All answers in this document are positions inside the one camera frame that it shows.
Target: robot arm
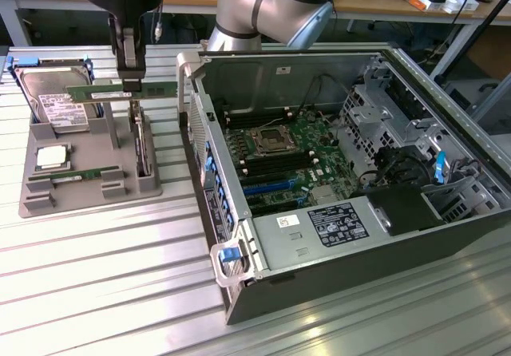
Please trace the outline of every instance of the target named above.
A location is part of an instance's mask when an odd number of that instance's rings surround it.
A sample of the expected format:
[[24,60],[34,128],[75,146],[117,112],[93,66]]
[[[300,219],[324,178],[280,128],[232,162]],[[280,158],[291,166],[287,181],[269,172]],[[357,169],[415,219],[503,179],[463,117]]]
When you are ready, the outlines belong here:
[[89,0],[109,12],[112,50],[124,91],[140,92],[145,76],[145,39],[142,15],[161,0]]
[[260,34],[292,49],[308,49],[331,13],[328,0],[218,0],[208,49],[261,49]]

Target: white sticker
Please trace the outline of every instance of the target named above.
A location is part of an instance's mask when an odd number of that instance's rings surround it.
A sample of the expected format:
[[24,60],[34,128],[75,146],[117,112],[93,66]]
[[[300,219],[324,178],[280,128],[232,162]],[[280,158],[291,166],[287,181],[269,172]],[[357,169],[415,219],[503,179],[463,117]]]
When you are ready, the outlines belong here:
[[87,125],[84,105],[71,102],[69,94],[40,95],[39,101],[53,127]]
[[130,98],[131,93],[123,93],[122,91],[114,91],[111,93],[92,93],[93,99],[110,99],[110,98]]
[[311,176],[313,182],[318,180],[318,178],[316,178],[316,175],[314,174],[314,171],[309,170],[309,175]]
[[290,66],[277,67],[277,75],[290,74],[290,73],[291,73]]
[[277,218],[277,223],[279,224],[280,228],[285,228],[290,226],[296,226],[297,224],[300,224],[300,221],[298,220],[298,216],[288,215]]

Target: metal handle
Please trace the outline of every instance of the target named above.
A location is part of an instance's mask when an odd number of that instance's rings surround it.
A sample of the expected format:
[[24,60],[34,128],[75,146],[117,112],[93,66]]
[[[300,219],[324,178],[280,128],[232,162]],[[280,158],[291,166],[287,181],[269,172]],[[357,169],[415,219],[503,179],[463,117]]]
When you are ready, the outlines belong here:
[[233,248],[233,247],[237,247],[241,251],[239,239],[234,238],[227,242],[214,244],[211,247],[211,251],[209,252],[209,255],[211,256],[211,261],[213,263],[213,270],[215,272],[216,282],[218,283],[219,286],[221,286],[223,288],[235,286],[239,282],[242,282],[244,280],[248,280],[248,279],[251,279],[254,277],[254,268],[252,265],[249,267],[248,271],[246,271],[242,274],[233,275],[233,276],[226,276],[224,274],[224,271],[222,270],[222,267],[220,265],[220,258],[219,258],[220,251],[222,251],[223,249],[226,249],[226,248]]

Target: aluminum extrusion table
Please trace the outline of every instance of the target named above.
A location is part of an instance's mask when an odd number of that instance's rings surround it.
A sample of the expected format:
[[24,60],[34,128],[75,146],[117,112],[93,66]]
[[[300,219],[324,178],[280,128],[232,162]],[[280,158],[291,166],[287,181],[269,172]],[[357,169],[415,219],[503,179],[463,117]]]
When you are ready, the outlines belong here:
[[[319,48],[334,48],[320,45]],[[148,48],[148,80],[175,56]],[[15,48],[83,57],[115,78],[109,47]],[[113,104],[117,115],[126,104]],[[0,85],[0,354],[352,355],[511,351],[511,235],[452,258],[244,322],[224,325],[220,289],[178,133],[176,100],[144,101],[164,193],[152,200],[23,220],[18,197],[30,111]],[[342,272],[332,277],[343,277]]]

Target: blue pcie slot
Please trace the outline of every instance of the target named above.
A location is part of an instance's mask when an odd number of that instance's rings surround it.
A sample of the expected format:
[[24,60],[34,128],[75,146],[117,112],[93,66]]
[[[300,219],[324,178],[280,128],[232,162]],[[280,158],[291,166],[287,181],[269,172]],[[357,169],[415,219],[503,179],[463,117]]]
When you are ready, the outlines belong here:
[[246,196],[264,194],[267,192],[291,190],[295,186],[296,179],[287,180],[285,182],[266,184],[258,187],[247,187],[243,189],[243,194]]

